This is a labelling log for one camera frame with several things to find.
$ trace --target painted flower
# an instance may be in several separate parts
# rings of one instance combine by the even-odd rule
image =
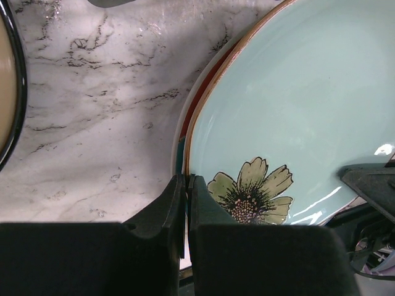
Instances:
[[[266,159],[254,158],[241,167],[237,181],[223,172],[207,185],[211,196],[242,224],[282,224],[292,198],[280,196],[292,185],[286,165],[266,176]]]

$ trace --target ceramic plate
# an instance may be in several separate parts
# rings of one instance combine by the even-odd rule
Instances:
[[[229,40],[229,42],[227,42],[221,48],[221,50],[218,51],[218,53],[199,75],[199,78],[196,80],[191,91],[189,92],[178,119],[177,128],[174,135],[170,169],[172,176],[176,173],[181,173],[182,171],[185,136],[191,121],[192,114],[200,98],[211,82],[211,79],[214,77],[220,66],[223,64],[225,59],[229,56],[244,34],[245,31],[241,32],[239,35]]]
[[[348,165],[395,145],[395,1],[289,0],[235,47],[189,125],[185,172],[241,223],[322,224]]]
[[[0,1],[0,170],[22,130],[27,107],[27,73],[23,47],[7,1]]]

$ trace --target white marble surface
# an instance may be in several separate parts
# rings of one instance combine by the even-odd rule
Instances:
[[[275,0],[11,0],[30,100],[0,174],[0,221],[124,221],[170,179],[188,90]]]

